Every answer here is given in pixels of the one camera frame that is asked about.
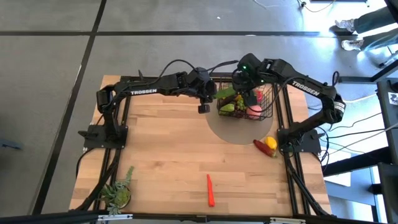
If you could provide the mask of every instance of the potted plant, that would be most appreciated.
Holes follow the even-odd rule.
[[[110,215],[120,214],[120,209],[124,208],[131,199],[131,191],[129,189],[131,175],[131,166],[123,181],[115,181],[112,186],[105,184],[101,190],[101,200],[105,202],[106,209]]]

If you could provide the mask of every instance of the wooden table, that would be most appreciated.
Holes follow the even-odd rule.
[[[106,75],[102,86],[119,80],[120,76]],[[306,119],[308,110],[303,92],[295,88],[288,91],[294,121]],[[252,144],[242,146],[223,141],[208,127],[206,116],[197,113],[197,106],[197,99],[186,96],[146,95],[131,99],[128,139],[121,153],[118,179],[124,178],[130,166],[134,166],[134,171],[130,185],[132,199],[123,211],[292,215],[283,157],[279,154],[272,159]],[[99,117],[95,110],[93,122]],[[275,137],[278,128],[275,106],[273,118],[268,119],[274,119],[268,136]],[[323,209],[330,212],[318,159],[312,154],[300,155],[307,188]],[[103,156],[104,149],[95,149],[82,159],[71,209],[79,206],[96,185]],[[206,174],[213,181],[216,200],[213,208],[208,206]],[[299,212],[303,213],[297,186],[295,192]]]

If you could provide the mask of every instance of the yellow lemon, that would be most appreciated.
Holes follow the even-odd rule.
[[[273,137],[266,137],[266,140],[264,141],[270,147],[272,150],[275,150],[278,144],[276,143],[276,140]]]

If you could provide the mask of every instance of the sneaker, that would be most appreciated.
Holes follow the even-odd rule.
[[[354,19],[350,19],[350,20],[342,20],[342,21],[335,21],[335,24],[337,27],[342,28],[342,29],[347,29],[350,32],[354,32],[355,31],[355,27],[354,27]]]
[[[343,40],[341,46],[344,50],[361,50],[363,40]]]

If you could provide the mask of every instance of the jeans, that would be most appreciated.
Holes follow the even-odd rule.
[[[384,7],[355,19],[354,28],[357,33],[361,34],[363,32],[384,27],[395,22],[396,21],[388,8]],[[398,28],[388,32],[364,37],[363,40],[364,42],[361,46],[361,50],[372,50],[392,44],[398,44]]]

